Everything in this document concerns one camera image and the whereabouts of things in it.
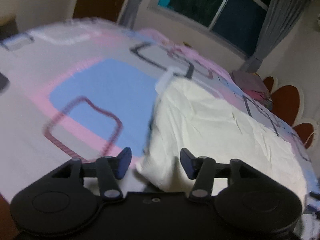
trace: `bed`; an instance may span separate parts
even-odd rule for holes
[[[190,51],[98,18],[43,26],[2,41],[0,71],[10,83],[0,95],[0,193],[10,202],[70,158],[91,162],[125,147],[133,159],[120,187],[124,193],[145,190],[148,181],[134,167],[148,142],[155,87],[168,72],[192,80],[289,142],[307,192],[319,192],[297,133],[244,94],[226,71]],[[318,204],[307,197],[305,206]]]

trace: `crumpled white fabric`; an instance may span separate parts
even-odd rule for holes
[[[240,159],[304,202],[306,181],[290,143],[192,81],[175,78],[157,99],[150,145],[136,168],[164,191],[189,192],[194,181],[180,164],[183,147],[217,163]],[[216,179],[212,194],[226,186],[225,180]]]

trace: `gray curtain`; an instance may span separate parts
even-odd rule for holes
[[[311,0],[271,0],[254,54],[240,70],[256,73],[263,59],[290,32]]]
[[[130,29],[133,28],[141,2],[142,0],[128,0],[127,6],[119,21],[120,25],[126,26]]]

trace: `window frame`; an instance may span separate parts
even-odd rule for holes
[[[265,3],[263,3],[261,0],[252,0],[252,1],[257,3],[259,6],[261,6],[266,11],[268,11],[268,6]],[[175,11],[170,10],[168,8],[158,6],[158,2],[159,2],[159,0],[150,0],[150,2],[148,4],[148,9],[152,10],[156,13],[162,14],[163,16],[165,16],[171,20],[178,21],[178,22],[208,36],[209,38],[215,40],[217,43],[219,43],[222,46],[226,47],[227,49],[231,50],[233,53],[235,53],[236,55],[238,55],[242,59],[247,59],[250,56],[250,55],[246,54],[244,51],[242,51],[240,48],[233,45],[227,39],[221,37],[217,33],[211,32],[212,28],[214,27],[214,24],[217,22],[220,14],[223,11],[228,0],[223,0],[216,15],[213,17],[213,19],[208,27],[206,27],[206,26],[196,22],[195,20],[188,18],[178,12],[175,12]]]

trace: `window sill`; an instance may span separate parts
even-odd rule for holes
[[[207,37],[209,37],[213,41],[217,42],[221,46],[225,47],[226,49],[230,50],[231,52],[233,52],[234,54],[236,54],[238,57],[240,57],[243,60],[246,60],[249,57],[247,54],[245,54],[243,51],[241,51],[240,49],[235,47],[233,44],[231,44],[230,42],[228,42],[224,38],[218,36],[215,33],[210,32],[208,30],[208,28],[206,28],[205,26],[201,25],[200,23],[198,23],[188,17],[185,17],[184,15],[181,15],[181,14],[176,13],[174,11],[168,10],[166,8],[162,8],[157,5],[155,6],[153,4],[150,4],[148,6],[148,10],[150,10],[156,14],[160,14],[160,15],[162,15],[166,18],[169,18],[173,21],[180,22],[183,25],[190,27],[195,31],[200,32],[201,34],[206,35]]]

